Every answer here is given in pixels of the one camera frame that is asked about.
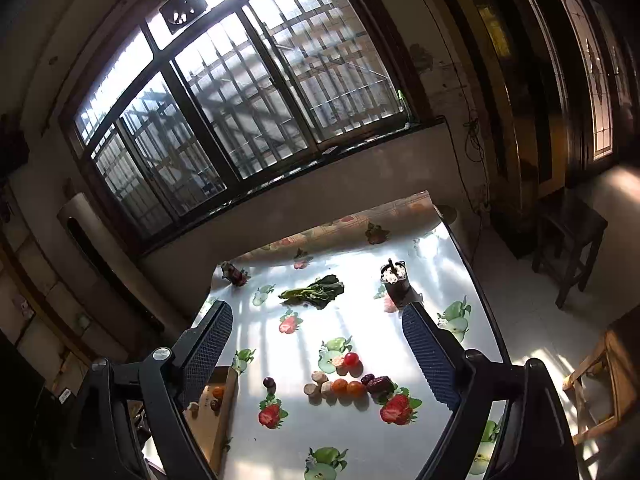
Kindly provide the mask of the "large red date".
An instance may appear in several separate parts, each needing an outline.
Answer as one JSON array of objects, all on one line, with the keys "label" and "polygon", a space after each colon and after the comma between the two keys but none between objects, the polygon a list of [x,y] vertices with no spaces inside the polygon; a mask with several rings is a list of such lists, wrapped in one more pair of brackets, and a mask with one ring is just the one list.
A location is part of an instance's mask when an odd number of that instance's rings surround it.
[{"label": "large red date", "polygon": [[367,381],[366,387],[368,393],[372,394],[372,396],[393,393],[396,389],[388,376],[373,377]]}]

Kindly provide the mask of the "orange mandarin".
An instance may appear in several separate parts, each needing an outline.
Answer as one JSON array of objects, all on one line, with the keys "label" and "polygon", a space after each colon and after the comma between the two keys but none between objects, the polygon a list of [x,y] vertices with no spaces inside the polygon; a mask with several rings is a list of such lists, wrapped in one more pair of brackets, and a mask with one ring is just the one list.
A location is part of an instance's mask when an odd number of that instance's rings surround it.
[{"label": "orange mandarin", "polygon": [[353,380],[347,384],[346,392],[351,398],[361,398],[367,394],[367,388],[361,382]]},{"label": "orange mandarin", "polygon": [[336,396],[344,396],[347,392],[348,382],[345,379],[338,378],[331,385],[331,390]]}]

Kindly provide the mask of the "mandarin in box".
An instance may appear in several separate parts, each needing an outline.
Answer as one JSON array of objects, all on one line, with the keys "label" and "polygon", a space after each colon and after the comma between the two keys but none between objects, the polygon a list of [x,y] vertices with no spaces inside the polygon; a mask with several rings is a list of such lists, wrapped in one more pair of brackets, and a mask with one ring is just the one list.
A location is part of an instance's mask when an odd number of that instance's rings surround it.
[{"label": "mandarin in box", "polygon": [[212,390],[212,395],[215,399],[222,400],[224,398],[224,387],[215,386]]}]

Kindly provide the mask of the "cardboard tray box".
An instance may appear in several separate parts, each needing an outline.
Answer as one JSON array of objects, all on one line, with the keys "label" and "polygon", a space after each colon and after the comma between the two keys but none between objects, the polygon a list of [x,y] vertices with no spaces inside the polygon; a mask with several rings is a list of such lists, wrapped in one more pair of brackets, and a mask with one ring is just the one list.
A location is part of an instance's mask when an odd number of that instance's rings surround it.
[{"label": "cardboard tray box", "polygon": [[[235,400],[238,373],[231,366],[217,366],[203,387],[198,401],[192,401],[183,411],[191,434],[206,463],[217,475],[222,475],[224,456],[230,448],[230,418]],[[212,390],[224,387],[224,398],[215,399]]]}]

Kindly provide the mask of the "small red date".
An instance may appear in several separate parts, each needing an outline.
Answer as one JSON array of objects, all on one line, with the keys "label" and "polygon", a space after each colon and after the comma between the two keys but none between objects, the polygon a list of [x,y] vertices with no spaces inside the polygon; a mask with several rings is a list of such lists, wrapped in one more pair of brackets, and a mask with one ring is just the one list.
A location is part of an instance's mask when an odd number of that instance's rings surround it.
[{"label": "small red date", "polygon": [[373,374],[365,374],[360,378],[360,382],[366,386],[373,378]]}]

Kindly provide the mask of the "small dark jar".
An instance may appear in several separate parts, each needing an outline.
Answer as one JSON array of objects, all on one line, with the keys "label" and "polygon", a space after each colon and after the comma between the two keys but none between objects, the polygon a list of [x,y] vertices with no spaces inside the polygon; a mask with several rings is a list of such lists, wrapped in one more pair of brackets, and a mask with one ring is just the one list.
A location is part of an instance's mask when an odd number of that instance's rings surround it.
[{"label": "small dark jar", "polygon": [[250,279],[244,269],[240,269],[229,261],[224,261],[220,265],[222,277],[235,287],[242,287]]}]

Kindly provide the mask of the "red cherry tomato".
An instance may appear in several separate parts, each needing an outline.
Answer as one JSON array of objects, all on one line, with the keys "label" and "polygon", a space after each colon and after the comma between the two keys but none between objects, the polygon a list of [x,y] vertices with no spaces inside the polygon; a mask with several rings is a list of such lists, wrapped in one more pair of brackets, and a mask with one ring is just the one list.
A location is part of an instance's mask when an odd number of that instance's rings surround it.
[{"label": "red cherry tomato", "polygon": [[348,367],[354,367],[360,362],[359,356],[356,352],[348,352],[344,356],[344,364]]}]

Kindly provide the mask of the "wooden stool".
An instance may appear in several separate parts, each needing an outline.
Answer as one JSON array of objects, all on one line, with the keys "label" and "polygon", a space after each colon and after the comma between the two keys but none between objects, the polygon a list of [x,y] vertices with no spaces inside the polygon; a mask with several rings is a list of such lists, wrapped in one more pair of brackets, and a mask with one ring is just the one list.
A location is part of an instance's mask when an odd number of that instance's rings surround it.
[{"label": "wooden stool", "polygon": [[639,307],[612,322],[562,389],[574,396],[574,445],[608,434],[639,409]]}]

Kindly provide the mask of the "black cup with flowers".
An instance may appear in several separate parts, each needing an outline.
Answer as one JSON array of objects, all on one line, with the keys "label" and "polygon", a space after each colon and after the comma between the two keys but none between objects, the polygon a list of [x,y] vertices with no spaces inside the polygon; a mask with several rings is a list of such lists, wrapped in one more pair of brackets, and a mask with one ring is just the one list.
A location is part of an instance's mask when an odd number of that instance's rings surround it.
[{"label": "black cup with flowers", "polygon": [[392,303],[399,307],[405,300],[410,288],[405,261],[394,261],[389,258],[381,268],[381,282]]}]

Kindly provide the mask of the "fruit print tablecloth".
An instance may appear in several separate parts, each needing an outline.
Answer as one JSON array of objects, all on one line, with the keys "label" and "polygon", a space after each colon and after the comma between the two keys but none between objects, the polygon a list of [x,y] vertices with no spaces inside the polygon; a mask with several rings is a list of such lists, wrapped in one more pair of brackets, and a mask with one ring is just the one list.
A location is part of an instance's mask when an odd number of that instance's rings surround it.
[{"label": "fruit print tablecloth", "polygon": [[[202,318],[215,301],[232,307],[219,362],[238,373],[230,448],[221,479],[413,479],[432,454],[450,411],[432,393],[402,332],[401,315],[422,304],[462,347],[491,361],[508,357],[441,206],[420,192],[349,214],[232,259],[250,279],[235,287],[221,268],[192,259],[178,266]],[[405,261],[410,288],[396,307],[381,282],[389,258]],[[335,274],[345,291],[324,309],[279,295]],[[332,359],[356,352],[354,367]],[[311,374],[328,378],[308,398]],[[388,376],[393,393],[351,398],[331,385]],[[262,383],[276,382],[271,394]]]}]

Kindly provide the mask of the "green leafy vegetable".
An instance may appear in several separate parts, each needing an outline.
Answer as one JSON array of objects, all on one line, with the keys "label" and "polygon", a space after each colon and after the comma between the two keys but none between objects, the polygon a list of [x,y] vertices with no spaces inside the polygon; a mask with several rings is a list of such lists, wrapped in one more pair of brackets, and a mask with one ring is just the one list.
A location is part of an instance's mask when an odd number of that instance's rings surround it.
[{"label": "green leafy vegetable", "polygon": [[329,274],[305,287],[285,290],[279,298],[285,304],[304,304],[322,310],[344,291],[344,283],[335,274]]}]

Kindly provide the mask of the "dark wooden chair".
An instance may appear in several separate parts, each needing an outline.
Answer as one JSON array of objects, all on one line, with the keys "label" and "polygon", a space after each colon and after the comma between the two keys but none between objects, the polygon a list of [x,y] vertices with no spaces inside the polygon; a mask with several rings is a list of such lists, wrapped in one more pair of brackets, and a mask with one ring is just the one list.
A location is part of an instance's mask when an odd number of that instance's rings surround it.
[{"label": "dark wooden chair", "polygon": [[[574,286],[580,292],[586,289],[608,222],[573,190],[559,188],[538,203],[535,226],[532,270],[535,273],[546,270],[559,285],[555,305],[562,309]],[[555,259],[567,252],[564,271],[559,271],[547,258],[548,247],[553,247]]]}]

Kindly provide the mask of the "large barred window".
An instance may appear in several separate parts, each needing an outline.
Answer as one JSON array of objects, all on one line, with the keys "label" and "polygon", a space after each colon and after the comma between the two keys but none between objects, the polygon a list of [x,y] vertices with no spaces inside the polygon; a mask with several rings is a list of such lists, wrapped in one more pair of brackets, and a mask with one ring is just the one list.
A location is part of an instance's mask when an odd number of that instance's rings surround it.
[{"label": "large barred window", "polygon": [[144,0],[126,19],[61,122],[107,224],[136,254],[433,118],[382,0]]}]

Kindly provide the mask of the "ornate glass door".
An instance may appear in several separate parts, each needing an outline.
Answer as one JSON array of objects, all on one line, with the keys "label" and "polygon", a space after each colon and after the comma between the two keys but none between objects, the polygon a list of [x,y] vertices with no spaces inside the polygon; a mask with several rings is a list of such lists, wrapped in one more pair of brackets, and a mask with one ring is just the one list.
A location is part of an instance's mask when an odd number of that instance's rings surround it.
[{"label": "ornate glass door", "polygon": [[591,159],[599,160],[613,153],[611,96],[608,91],[602,53],[582,0],[561,0],[561,2],[582,56],[591,114]]}]

